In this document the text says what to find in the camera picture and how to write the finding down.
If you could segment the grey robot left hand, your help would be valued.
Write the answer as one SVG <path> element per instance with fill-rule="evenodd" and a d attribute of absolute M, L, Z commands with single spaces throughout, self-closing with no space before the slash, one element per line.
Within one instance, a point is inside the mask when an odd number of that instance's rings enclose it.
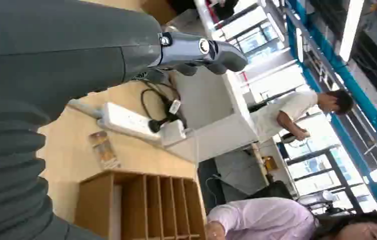
<path fill-rule="evenodd" d="M 0 103 L 60 112 L 150 68 L 221 75 L 247 65 L 229 43 L 162 32 L 143 12 L 80 0 L 0 0 Z"/>

